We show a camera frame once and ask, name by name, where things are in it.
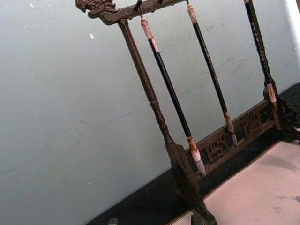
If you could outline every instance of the brush rack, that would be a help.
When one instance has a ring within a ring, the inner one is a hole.
[[[182,145],[176,144],[169,134],[168,126],[160,110],[155,91],[128,24],[128,20],[140,16],[140,13],[146,14],[154,12],[185,0],[146,0],[140,6],[140,12],[136,10],[136,5],[117,9],[115,4],[113,4],[113,0],[75,1],[76,6],[83,12],[89,10],[88,16],[90,18],[100,18],[106,25],[116,23],[119,25],[148,101],[155,114],[156,121],[164,137],[165,147],[171,160],[172,172],[178,186],[178,193],[190,206],[191,210],[202,217],[203,224],[217,224],[215,218],[208,212],[203,202],[199,184],[199,181],[203,177],[198,172],[189,149],[185,150]],[[207,174],[218,168],[222,163],[269,130],[272,130],[275,135],[282,140],[300,140],[300,132],[295,128],[295,126],[299,126],[299,115],[278,96],[274,80],[272,80],[272,82],[277,96],[278,114],[283,130],[278,132],[274,129],[275,122],[265,84],[263,91],[264,100],[233,120],[238,138],[237,148],[233,146],[231,136],[225,126],[197,143]]]

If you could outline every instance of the floor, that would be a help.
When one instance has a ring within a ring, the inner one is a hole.
[[[300,225],[300,146],[278,142],[205,199],[218,225]],[[174,225],[190,225],[188,213]]]

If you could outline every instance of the hook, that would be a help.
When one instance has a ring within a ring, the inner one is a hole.
[[[138,0],[136,5],[135,5],[135,11],[139,12],[139,15],[140,15],[141,18],[143,18],[142,11],[141,11],[141,4],[142,3],[143,3],[143,0]]]

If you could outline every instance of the black baseboard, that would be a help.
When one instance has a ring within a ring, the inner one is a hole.
[[[299,109],[300,84],[294,85],[281,96]],[[249,165],[256,157],[273,145],[277,138],[267,132],[243,149],[201,181],[202,194],[212,190]],[[99,215],[87,225],[108,225],[110,218],[118,218],[118,225],[164,225],[188,210],[176,194],[171,170],[165,172],[146,186]]]

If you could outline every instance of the beige floor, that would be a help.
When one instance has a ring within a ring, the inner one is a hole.
[[[300,225],[300,146],[279,142],[207,197],[218,225]],[[175,225],[190,225],[191,213]]]

